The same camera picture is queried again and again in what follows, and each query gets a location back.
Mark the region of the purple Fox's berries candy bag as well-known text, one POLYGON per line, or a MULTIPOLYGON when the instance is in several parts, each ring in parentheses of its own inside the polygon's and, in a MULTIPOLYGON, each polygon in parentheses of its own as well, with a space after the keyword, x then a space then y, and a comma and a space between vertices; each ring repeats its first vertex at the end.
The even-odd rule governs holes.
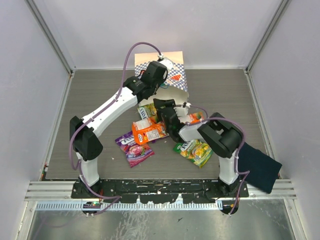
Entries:
POLYGON ((115 143, 125 153, 126 159, 131 168, 139 165, 144 160, 155 154, 147 143, 142 145, 137 144, 132 131, 116 138, 115 143))

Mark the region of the checkered paper bakery bag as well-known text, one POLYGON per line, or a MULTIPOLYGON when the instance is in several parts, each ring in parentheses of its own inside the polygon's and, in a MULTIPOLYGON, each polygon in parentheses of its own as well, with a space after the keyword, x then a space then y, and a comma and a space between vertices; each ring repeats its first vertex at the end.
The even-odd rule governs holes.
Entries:
MULTIPOLYGON (((153 99, 171 100, 175 101, 176 105, 181 105, 188 101, 189 92, 187 85, 187 77, 184 66, 184 56, 182 51, 171 51, 163 53, 171 63, 171 67, 168 71, 167 79, 161 86, 155 95, 151 96, 147 100, 142 100, 138 105, 144 106, 151 104, 153 99)), ((142 70, 146 70, 148 64, 158 59, 157 52, 151 53, 136 53, 134 55, 134 71, 138 75, 142 70)))

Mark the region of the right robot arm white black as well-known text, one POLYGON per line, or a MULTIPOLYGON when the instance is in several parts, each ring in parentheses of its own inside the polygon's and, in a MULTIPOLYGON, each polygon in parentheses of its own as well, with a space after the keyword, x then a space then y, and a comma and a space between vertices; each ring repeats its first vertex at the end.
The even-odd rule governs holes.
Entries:
POLYGON ((199 140, 208 144, 219 159, 219 191, 225 197, 231 197, 237 191, 239 173, 238 154, 244 145, 244 133, 236 123, 215 112, 206 119, 191 123, 186 117, 190 103, 177 105, 174 99, 153 99, 157 117, 176 143, 199 140))

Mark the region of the yellow green Fox's candy bag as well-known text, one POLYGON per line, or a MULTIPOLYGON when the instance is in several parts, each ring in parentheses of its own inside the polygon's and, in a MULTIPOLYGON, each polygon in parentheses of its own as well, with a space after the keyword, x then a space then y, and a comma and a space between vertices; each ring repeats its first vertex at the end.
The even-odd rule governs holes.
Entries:
POLYGON ((207 143, 194 139, 184 143, 177 143, 173 151, 188 159, 200 169, 207 163, 213 150, 207 143))

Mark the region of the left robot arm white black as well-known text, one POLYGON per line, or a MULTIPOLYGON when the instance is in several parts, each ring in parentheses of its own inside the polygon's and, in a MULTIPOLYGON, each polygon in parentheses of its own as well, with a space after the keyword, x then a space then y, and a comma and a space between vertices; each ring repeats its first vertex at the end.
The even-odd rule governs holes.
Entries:
POLYGON ((164 58, 151 61, 139 76, 127 78, 121 88, 103 105, 90 114, 79 118, 74 116, 69 122, 69 156, 73 153, 79 159, 76 168, 80 171, 83 183, 82 192, 88 198, 100 193, 98 156, 103 151, 100 135, 121 114, 155 95, 166 81, 173 63, 164 58))

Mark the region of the orange snack packet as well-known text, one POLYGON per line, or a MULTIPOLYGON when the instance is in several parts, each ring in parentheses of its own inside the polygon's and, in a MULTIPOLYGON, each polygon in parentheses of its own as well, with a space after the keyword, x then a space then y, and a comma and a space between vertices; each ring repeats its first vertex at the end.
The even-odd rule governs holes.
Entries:
POLYGON ((164 123, 161 121, 155 123, 152 118, 133 122, 132 134, 138 145, 143 145, 169 136, 164 123))

